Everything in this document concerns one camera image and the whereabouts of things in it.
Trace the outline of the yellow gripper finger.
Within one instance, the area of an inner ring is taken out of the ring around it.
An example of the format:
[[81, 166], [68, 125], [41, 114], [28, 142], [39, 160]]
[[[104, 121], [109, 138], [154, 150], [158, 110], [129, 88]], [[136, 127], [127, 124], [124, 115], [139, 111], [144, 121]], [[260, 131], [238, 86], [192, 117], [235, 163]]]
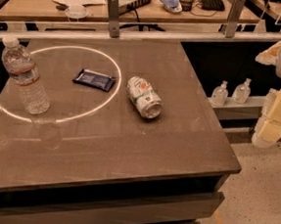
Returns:
[[256, 147], [268, 148], [281, 139], [281, 89], [271, 88], [266, 95], [258, 118], [252, 143]]
[[274, 43], [270, 48], [260, 52], [256, 56], [256, 61], [262, 65], [275, 66], [280, 47], [281, 47], [281, 41]]

